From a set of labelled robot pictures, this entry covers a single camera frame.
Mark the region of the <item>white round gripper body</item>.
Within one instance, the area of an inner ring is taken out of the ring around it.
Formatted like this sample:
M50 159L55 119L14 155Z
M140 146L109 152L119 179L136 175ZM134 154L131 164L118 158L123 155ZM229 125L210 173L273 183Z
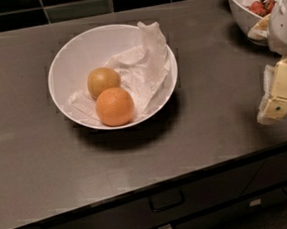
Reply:
M287 0L279 0L268 22L268 43L273 52L287 56Z

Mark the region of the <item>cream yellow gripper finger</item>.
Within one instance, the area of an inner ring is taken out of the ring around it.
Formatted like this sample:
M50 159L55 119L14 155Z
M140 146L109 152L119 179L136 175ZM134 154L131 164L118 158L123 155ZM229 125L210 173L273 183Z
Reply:
M260 100L257 122L270 125L287 116L287 57L267 65L263 74L264 95Z

